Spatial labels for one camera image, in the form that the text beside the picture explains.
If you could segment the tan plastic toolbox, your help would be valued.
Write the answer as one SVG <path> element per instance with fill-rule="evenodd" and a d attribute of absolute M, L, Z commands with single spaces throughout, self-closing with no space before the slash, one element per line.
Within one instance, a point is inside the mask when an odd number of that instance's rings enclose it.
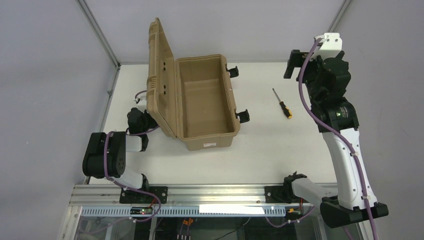
<path fill-rule="evenodd" d="M 226 57 L 174 58 L 159 18 L 148 34 L 147 112 L 190 151 L 231 146 L 241 124 Z"/>

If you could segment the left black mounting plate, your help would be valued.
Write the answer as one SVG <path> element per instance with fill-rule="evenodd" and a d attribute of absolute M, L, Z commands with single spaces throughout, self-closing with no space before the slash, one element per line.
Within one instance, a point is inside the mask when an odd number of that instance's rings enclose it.
<path fill-rule="evenodd" d="M 162 204 L 168 201 L 168 187 L 167 186 L 150 186 L 150 193 L 155 195 Z M 132 190 L 121 190 L 119 196 L 120 204 L 150 204 L 155 198 L 148 194 L 135 192 Z"/>

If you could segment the black yellow screwdriver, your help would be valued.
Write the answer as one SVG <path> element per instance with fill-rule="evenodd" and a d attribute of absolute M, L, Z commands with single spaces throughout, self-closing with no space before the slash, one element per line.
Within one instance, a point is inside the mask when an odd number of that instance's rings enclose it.
<path fill-rule="evenodd" d="M 285 117 L 287 119 L 291 119 L 293 117 L 293 114 L 291 112 L 291 110 L 285 105 L 285 103 L 280 99 L 280 97 L 278 96 L 276 90 L 274 88 L 272 88 L 272 91 L 276 97 L 276 99 L 278 100 L 279 106 L 283 112 L 283 114 L 285 115 Z"/>

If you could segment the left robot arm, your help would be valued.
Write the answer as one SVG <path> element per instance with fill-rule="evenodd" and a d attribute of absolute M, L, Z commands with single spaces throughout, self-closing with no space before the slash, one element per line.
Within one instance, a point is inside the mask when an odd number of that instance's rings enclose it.
<path fill-rule="evenodd" d="M 127 114 L 125 131 L 94 132 L 90 135 L 82 161 L 87 177 L 106 179 L 123 189 L 150 191 L 147 177 L 127 166 L 126 154 L 144 152 L 148 148 L 148 133 L 159 128 L 147 110 L 133 107 Z"/>

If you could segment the black toolbox latch near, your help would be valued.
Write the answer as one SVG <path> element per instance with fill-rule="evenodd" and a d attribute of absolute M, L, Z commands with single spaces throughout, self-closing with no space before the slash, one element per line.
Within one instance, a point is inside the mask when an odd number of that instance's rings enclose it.
<path fill-rule="evenodd" d="M 248 109 L 245 109 L 241 112 L 236 112 L 235 116 L 239 120 L 240 124 L 247 123 L 251 119 Z"/>

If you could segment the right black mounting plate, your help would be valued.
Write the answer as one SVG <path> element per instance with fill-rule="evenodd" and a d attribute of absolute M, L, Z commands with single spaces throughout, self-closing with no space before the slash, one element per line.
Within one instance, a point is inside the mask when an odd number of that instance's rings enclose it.
<path fill-rule="evenodd" d="M 295 195 L 291 183 L 282 185 L 267 185 L 264 187 L 265 202 L 267 204 L 296 204 L 301 199 L 306 203 L 312 203 L 314 198 Z"/>

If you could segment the aluminium frame rail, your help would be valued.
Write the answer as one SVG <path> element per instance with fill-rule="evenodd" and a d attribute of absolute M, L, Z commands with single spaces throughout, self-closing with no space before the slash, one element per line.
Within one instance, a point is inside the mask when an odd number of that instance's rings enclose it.
<path fill-rule="evenodd" d="M 155 195 L 162 206 L 198 206 L 203 204 L 236 204 L 246 206 L 268 205 L 274 193 L 266 184 L 169 184 L 166 190 L 158 190 Z M 152 197 L 136 199 L 130 197 L 114 184 L 75 185 L 69 201 L 70 206 L 117 207 L 143 206 L 151 204 Z"/>

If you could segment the black mounting plate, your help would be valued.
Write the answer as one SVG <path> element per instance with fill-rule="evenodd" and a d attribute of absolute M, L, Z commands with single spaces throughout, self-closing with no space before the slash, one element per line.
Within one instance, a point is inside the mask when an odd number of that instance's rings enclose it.
<path fill-rule="evenodd" d="M 301 199 L 306 203 L 312 203 L 314 198 L 295 195 L 291 183 L 282 185 L 267 185 L 264 187 L 265 202 L 267 204 L 296 204 Z"/>
<path fill-rule="evenodd" d="M 168 201 L 168 187 L 167 186 L 150 186 L 150 193 L 155 195 L 162 204 Z M 155 198 L 148 194 L 135 192 L 132 190 L 121 190 L 119 196 L 120 204 L 150 204 Z"/>

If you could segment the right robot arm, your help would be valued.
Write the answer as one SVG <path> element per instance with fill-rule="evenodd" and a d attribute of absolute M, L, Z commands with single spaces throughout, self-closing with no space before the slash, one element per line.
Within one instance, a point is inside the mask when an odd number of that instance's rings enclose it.
<path fill-rule="evenodd" d="M 298 49 L 290 53 L 284 78 L 295 68 L 303 69 L 297 81 L 306 86 L 313 120 L 330 152 L 337 181 L 337 192 L 329 192 L 294 173 L 284 179 L 287 202 L 302 198 L 319 209 L 330 228 L 385 217 L 388 206 L 377 200 L 369 184 L 359 144 L 359 121 L 354 106 L 345 98 L 351 80 L 344 53 L 335 57 L 308 59 Z"/>

